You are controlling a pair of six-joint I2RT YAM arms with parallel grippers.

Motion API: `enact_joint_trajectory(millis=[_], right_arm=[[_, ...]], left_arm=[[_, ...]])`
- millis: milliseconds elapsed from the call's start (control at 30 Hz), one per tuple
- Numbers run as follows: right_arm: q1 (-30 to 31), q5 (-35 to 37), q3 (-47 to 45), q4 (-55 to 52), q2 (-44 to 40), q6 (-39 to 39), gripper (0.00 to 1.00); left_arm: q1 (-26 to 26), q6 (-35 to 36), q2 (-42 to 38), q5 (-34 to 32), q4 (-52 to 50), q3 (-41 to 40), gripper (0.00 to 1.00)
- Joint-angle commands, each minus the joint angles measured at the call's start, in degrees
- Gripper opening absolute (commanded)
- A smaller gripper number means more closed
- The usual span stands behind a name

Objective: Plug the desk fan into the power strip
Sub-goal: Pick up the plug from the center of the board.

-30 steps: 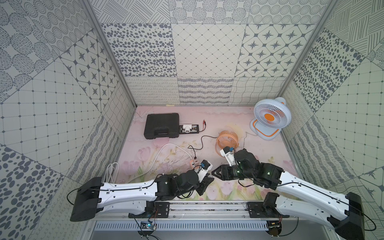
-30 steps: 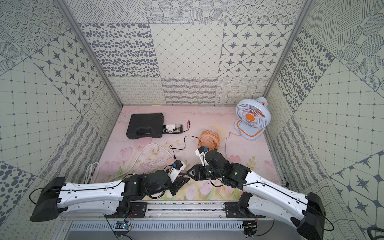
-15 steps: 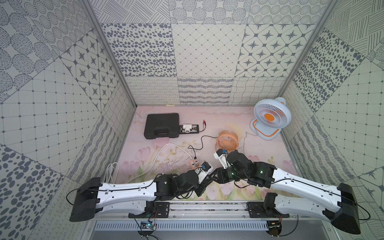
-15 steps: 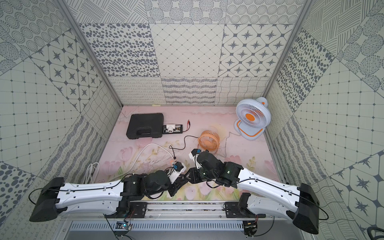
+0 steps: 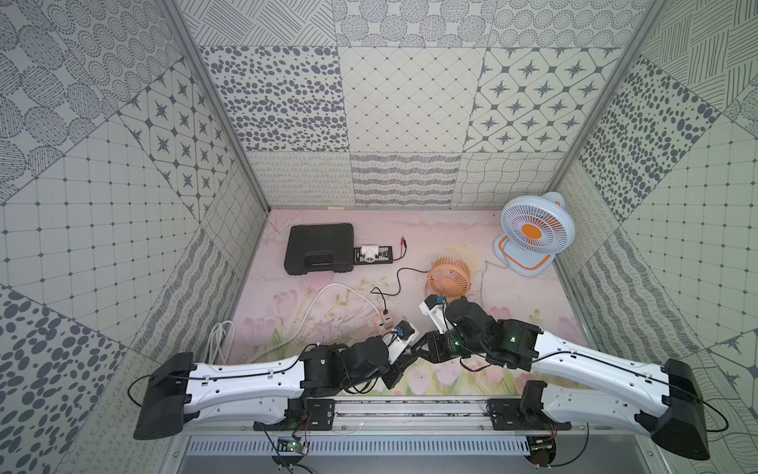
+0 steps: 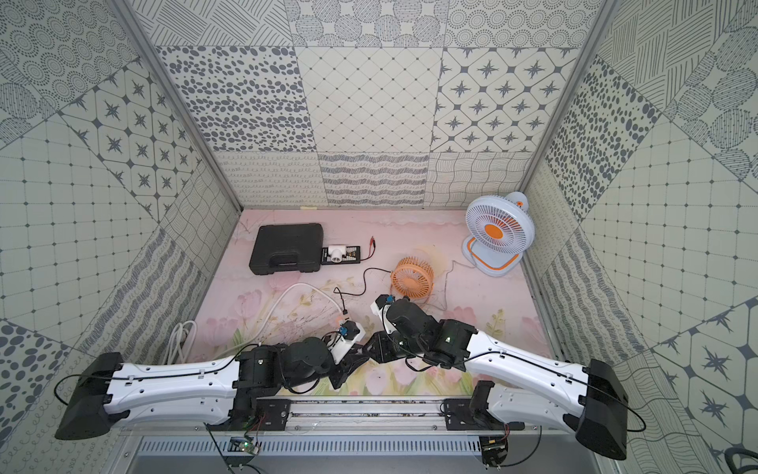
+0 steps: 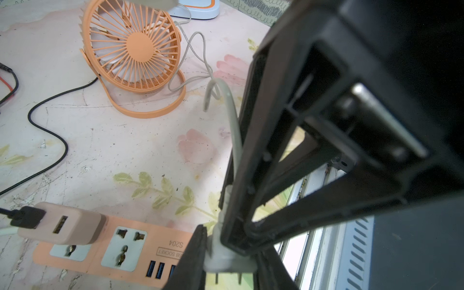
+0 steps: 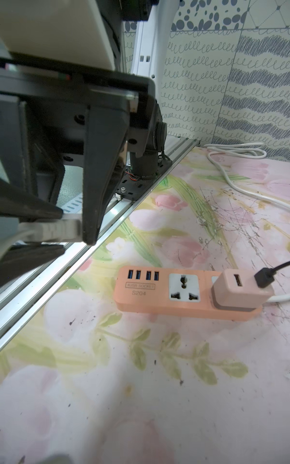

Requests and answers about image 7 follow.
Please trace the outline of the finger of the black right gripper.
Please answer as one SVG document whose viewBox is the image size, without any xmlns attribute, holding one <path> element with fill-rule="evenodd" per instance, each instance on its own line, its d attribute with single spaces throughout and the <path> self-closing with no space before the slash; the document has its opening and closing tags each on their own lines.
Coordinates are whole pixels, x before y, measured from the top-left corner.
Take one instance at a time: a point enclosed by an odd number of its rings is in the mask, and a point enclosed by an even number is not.
<svg viewBox="0 0 464 290">
<path fill-rule="evenodd" d="M 240 113 L 243 154 L 221 241 L 251 255 L 312 228 L 406 202 L 402 171 L 431 156 L 404 111 L 390 74 L 377 93 L 380 60 L 362 43 L 275 40 L 253 58 Z M 263 218 L 256 209 L 340 157 L 348 174 Z"/>
</svg>

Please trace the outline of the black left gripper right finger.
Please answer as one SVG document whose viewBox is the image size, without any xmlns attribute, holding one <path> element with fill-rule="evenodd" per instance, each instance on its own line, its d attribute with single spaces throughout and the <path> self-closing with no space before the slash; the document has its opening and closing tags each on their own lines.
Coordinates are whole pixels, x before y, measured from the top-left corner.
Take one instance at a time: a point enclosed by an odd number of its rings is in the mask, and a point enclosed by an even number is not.
<svg viewBox="0 0 464 290">
<path fill-rule="evenodd" d="M 255 260 L 257 270 L 253 274 L 254 290 L 299 290 L 275 248 L 258 252 Z"/>
</svg>

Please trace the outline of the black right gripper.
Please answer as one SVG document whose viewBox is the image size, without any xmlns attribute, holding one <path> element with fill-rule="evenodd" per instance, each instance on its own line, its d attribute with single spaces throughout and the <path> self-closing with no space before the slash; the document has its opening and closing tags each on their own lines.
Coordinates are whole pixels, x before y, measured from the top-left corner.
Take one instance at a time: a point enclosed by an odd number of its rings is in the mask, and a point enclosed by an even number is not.
<svg viewBox="0 0 464 290">
<path fill-rule="evenodd" d="M 405 95 L 404 103 L 393 97 L 387 101 L 404 111 L 431 147 L 431 156 L 402 171 L 410 179 L 406 202 L 377 211 L 463 192 L 462 1 L 294 1 L 265 36 L 261 49 L 275 40 L 323 40 L 341 48 L 359 42 L 381 62 L 381 68 L 373 69 L 377 93 L 386 93 L 381 87 L 386 81 L 381 72 L 386 71 L 395 93 Z"/>
</svg>

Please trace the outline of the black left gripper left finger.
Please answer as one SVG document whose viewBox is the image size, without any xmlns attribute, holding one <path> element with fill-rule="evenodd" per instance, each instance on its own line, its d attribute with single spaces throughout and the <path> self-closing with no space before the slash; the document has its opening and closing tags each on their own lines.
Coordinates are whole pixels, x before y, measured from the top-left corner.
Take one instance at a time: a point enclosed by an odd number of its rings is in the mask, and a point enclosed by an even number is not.
<svg viewBox="0 0 464 290">
<path fill-rule="evenodd" d="M 197 226 L 164 290 L 204 290 L 206 272 L 204 260 L 207 251 L 207 229 Z"/>
</svg>

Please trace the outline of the white two-prong plug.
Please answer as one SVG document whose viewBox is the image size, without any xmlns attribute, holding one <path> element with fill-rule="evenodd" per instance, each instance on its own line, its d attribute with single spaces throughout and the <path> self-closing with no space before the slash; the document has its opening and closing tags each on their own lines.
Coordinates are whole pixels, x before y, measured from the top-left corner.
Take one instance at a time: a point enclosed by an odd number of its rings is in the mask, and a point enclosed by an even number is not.
<svg viewBox="0 0 464 290">
<path fill-rule="evenodd" d="M 227 248 L 221 242 L 221 231 L 224 227 L 225 214 L 232 194 L 232 185 L 228 185 L 224 192 L 224 202 L 219 213 L 218 221 L 213 227 L 212 234 L 207 238 L 207 249 L 204 259 L 204 271 L 206 273 L 237 273 L 239 283 L 243 274 L 257 271 L 256 260 L 250 256 L 245 257 Z"/>
</svg>

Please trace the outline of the orange power strip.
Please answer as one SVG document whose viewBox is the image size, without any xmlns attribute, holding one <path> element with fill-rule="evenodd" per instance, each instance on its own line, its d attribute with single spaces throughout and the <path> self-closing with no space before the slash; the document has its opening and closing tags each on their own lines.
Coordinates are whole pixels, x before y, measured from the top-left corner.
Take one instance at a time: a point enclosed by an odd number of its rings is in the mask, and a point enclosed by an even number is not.
<svg viewBox="0 0 464 290">
<path fill-rule="evenodd" d="M 33 262 L 52 268 L 162 288 L 184 254 L 192 233 L 109 216 L 89 245 L 41 242 Z"/>
</svg>

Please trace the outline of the pink USB charger adapter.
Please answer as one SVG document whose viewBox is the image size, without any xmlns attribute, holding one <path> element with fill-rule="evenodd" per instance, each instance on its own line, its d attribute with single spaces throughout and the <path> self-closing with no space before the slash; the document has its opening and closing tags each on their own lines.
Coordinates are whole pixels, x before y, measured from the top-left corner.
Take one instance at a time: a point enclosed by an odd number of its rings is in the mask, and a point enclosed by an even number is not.
<svg viewBox="0 0 464 290">
<path fill-rule="evenodd" d="M 89 210 L 41 202 L 35 205 L 45 215 L 34 229 L 20 228 L 22 238 L 56 245 L 88 245 L 98 238 L 106 216 Z"/>
</svg>

